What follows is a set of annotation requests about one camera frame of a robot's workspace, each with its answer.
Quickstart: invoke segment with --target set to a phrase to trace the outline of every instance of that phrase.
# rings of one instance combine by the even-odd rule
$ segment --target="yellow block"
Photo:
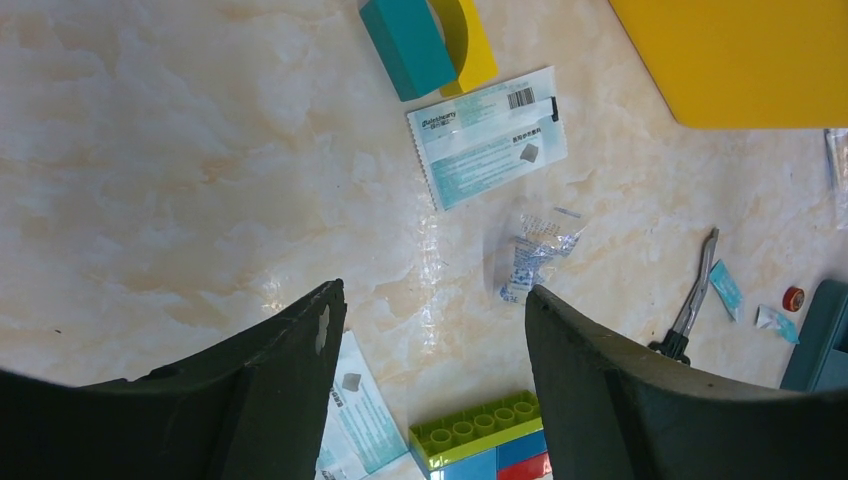
[[[848,1],[610,3],[680,123],[848,126]]]
[[[458,75],[441,88],[449,97],[470,92],[495,78],[498,66],[473,0],[430,0],[445,33],[445,45]]]

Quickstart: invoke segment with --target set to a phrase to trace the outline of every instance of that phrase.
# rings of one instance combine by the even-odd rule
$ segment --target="small red cap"
[[[789,290],[783,294],[783,308],[790,312],[801,310],[804,305],[804,291],[798,287],[789,287]]]

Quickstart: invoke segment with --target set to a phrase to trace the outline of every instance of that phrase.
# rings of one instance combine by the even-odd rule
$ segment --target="teal pouch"
[[[777,310],[765,305],[760,305],[757,311],[757,328],[776,330],[787,342],[795,345],[801,343],[795,324]]]
[[[742,292],[736,286],[736,282],[733,281],[722,260],[719,260],[710,270],[710,283],[721,297],[721,302],[724,303],[730,318],[734,322],[739,322],[745,310],[745,297],[742,296]]]

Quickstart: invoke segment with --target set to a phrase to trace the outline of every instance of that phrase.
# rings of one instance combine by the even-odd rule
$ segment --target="teal case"
[[[848,284],[824,280],[816,289],[780,388],[820,392],[848,387]]]

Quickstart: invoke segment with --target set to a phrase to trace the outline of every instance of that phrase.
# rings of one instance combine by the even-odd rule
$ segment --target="barcode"
[[[525,88],[524,90],[519,90],[515,93],[510,93],[507,95],[509,99],[509,109],[512,110],[514,108],[523,107],[524,105],[530,105],[531,103],[536,102],[536,97],[533,96],[532,88]]]

